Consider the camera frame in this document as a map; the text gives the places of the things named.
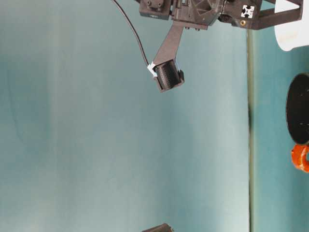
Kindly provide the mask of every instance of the screw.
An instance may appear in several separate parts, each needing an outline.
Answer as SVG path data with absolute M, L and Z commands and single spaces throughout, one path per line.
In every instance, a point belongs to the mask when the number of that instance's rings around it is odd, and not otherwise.
M 245 20 L 241 20 L 240 25 L 245 26 L 246 25 L 246 21 Z

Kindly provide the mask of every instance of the black cable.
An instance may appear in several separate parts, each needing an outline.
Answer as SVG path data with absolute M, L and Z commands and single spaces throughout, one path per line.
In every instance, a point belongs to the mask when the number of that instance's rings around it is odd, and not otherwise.
M 133 34 L 135 35 L 135 38 L 136 38 L 137 42 L 139 43 L 140 52 L 141 52 L 141 55 L 143 56 L 144 62 L 145 62 L 145 64 L 146 64 L 146 66 L 148 66 L 148 65 L 149 65 L 149 62 L 148 62 L 148 60 L 147 60 L 147 57 L 146 57 L 146 54 L 145 54 L 143 45 L 141 44 L 139 35 L 137 34 L 137 32 L 136 32 L 134 26 L 132 25 L 130 19 L 129 19 L 128 16 L 126 15 L 124 9 L 122 9 L 122 7 L 119 5 L 119 3 L 118 3 L 116 0 L 112 0 L 112 2 L 115 3 L 115 5 L 117 6 L 117 8 L 120 10 L 121 14 L 125 17 L 126 22 L 129 24 L 130 28 L 132 29 Z

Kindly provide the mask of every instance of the orange handle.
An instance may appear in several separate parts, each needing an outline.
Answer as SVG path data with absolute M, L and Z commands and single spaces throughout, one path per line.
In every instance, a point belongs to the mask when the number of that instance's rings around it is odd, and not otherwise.
M 309 146 L 307 145 L 295 145 L 292 150 L 292 162 L 294 166 L 306 173 L 309 173 L 309 161 L 307 160 L 308 153 Z

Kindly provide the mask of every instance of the blue-green surface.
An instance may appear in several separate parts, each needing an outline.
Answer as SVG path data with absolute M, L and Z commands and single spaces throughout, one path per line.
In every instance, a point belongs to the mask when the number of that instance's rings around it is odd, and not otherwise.
M 151 60 L 171 22 L 120 3 Z M 246 33 L 185 31 L 160 94 L 111 1 L 0 3 L 0 231 L 248 232 Z
M 294 146 L 285 121 L 292 79 L 309 71 L 309 47 L 283 52 L 274 29 L 250 35 L 252 230 L 305 232 L 309 229 L 309 176 L 291 162 Z

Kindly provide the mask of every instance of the black bowl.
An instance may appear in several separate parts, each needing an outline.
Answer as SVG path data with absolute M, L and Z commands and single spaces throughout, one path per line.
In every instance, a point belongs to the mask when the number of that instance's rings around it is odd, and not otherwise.
M 297 75 L 286 100 L 286 122 L 292 139 L 309 145 L 309 73 Z

